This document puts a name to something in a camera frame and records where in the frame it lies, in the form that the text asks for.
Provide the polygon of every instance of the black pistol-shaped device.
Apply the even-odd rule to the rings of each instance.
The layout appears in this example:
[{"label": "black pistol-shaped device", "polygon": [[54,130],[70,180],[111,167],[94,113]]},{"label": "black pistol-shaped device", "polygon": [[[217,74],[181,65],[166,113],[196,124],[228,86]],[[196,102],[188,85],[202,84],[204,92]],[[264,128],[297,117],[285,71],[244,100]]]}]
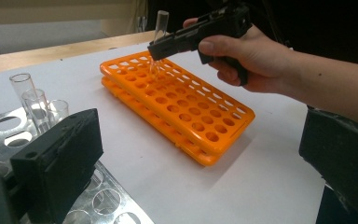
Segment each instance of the black pistol-shaped device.
[{"label": "black pistol-shaped device", "polygon": [[[224,7],[198,18],[197,22],[172,34],[151,42],[147,47],[153,60],[158,61],[173,54],[196,50],[200,41],[211,35],[227,35],[239,38],[252,26],[249,8],[241,1],[228,1]],[[213,57],[199,52],[202,64],[210,63]],[[247,71],[232,58],[223,58],[238,71],[241,86],[247,83]]]}]

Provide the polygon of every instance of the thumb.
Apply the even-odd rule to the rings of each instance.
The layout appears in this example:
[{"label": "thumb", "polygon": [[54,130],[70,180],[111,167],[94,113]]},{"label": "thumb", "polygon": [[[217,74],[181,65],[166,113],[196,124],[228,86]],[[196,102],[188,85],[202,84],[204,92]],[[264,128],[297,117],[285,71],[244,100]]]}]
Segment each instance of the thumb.
[{"label": "thumb", "polygon": [[241,41],[225,35],[208,36],[199,43],[199,51],[215,57],[237,58],[241,55]]}]

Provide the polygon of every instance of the test tube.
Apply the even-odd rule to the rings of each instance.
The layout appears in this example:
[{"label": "test tube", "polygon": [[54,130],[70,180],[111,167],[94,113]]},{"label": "test tube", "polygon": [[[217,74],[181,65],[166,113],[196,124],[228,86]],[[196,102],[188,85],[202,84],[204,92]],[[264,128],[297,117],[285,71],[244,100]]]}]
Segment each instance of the test tube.
[{"label": "test tube", "polygon": [[[153,43],[157,43],[160,38],[165,36],[167,33],[167,25],[168,25],[168,18],[170,17],[170,13],[167,11],[159,10],[157,15],[157,22],[156,22],[156,30],[155,30],[155,37]],[[154,61],[151,59],[150,61],[150,75],[153,79],[159,80],[160,73],[159,73],[159,61]]]},{"label": "test tube", "polygon": [[51,127],[48,120],[48,101],[45,92],[39,89],[28,90],[21,97],[30,113],[37,133],[39,135],[45,133]]},{"label": "test tube", "polygon": [[48,121],[51,127],[69,115],[68,103],[64,100],[52,100],[48,103]]},{"label": "test tube", "polygon": [[22,99],[22,94],[25,93],[28,90],[34,89],[34,83],[32,81],[31,75],[28,73],[20,73],[14,76],[11,76],[9,78],[11,82],[11,86],[13,87],[14,91],[17,94],[17,97],[19,98],[22,107],[25,110],[25,113],[27,115],[28,119],[31,119],[30,113],[28,111],[28,108]]}]

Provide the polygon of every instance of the person's hand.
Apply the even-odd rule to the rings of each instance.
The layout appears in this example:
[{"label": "person's hand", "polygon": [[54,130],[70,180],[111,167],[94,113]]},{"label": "person's hand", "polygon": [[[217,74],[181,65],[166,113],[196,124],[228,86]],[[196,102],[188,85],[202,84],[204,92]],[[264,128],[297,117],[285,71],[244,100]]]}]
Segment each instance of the person's hand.
[{"label": "person's hand", "polygon": [[[196,21],[197,19],[186,20],[184,27]],[[221,80],[233,86],[238,86],[241,82],[237,71],[218,57],[237,59],[248,70],[248,84],[244,86],[248,91],[280,92],[283,88],[282,80],[292,71],[292,51],[269,39],[255,26],[241,38],[208,36],[200,42],[199,51],[215,57],[209,65],[218,70],[217,76]]]}]

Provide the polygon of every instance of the table surface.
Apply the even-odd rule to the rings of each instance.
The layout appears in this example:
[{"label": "table surface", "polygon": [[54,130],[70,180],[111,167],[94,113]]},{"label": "table surface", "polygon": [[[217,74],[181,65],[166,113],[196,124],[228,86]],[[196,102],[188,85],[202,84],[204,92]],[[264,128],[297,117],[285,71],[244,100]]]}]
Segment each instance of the table surface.
[{"label": "table surface", "polygon": [[315,223],[324,181],[298,155],[305,105],[229,86],[201,65],[196,51],[173,55],[169,60],[256,114],[220,161],[203,167],[102,86],[99,65],[145,51],[152,36],[0,55],[0,113],[21,106],[8,81],[21,72],[30,73],[49,100],[67,101],[70,113],[97,108],[101,162],[156,223]]}]

